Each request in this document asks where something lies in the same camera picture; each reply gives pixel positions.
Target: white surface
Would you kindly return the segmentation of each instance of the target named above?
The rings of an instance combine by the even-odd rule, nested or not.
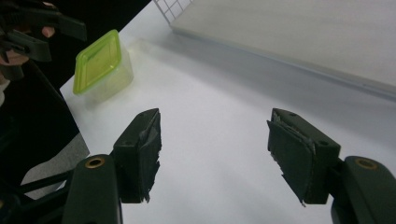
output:
[[[180,32],[396,96],[396,1],[194,0]]]
[[[341,158],[396,174],[396,104],[244,51],[175,35],[150,3],[120,32],[134,81],[99,105],[63,87],[92,154],[109,153],[138,113],[162,113],[161,167],[150,203],[123,204],[124,223],[332,223],[303,208],[267,151],[266,120],[288,109],[343,146]]]

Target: brass screw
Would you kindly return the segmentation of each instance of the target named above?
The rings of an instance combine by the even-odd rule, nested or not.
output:
[[[360,167],[367,169],[367,170],[376,170],[378,168],[378,165],[371,160],[367,160],[364,158],[357,158],[355,160],[356,164],[358,164]]]
[[[100,158],[100,157],[95,157],[95,158],[88,160],[85,163],[85,167],[87,167],[89,169],[95,169],[103,164],[105,164],[105,159]]]

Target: wire grid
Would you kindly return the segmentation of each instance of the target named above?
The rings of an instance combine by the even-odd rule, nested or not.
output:
[[[193,0],[153,0],[166,21],[174,21]]]

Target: gray floor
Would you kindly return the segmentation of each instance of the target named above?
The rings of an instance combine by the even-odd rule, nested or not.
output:
[[[38,164],[32,168],[22,180],[22,184],[26,184],[41,178],[57,175],[65,171],[74,169],[79,161],[83,160],[90,154],[81,133],[76,137],[54,158]],[[33,199],[40,198],[48,193],[55,191],[62,183],[48,186],[43,189],[35,190],[27,193]]]

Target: finger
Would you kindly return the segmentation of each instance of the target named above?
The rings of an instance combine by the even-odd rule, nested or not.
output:
[[[55,34],[55,29],[53,27],[44,27],[41,30],[41,33],[43,34],[43,36],[45,36],[46,38],[50,38]]]
[[[6,63],[3,58],[0,57],[0,64],[3,65],[21,65],[29,61],[29,58],[16,53],[14,50],[7,51],[9,63]]]

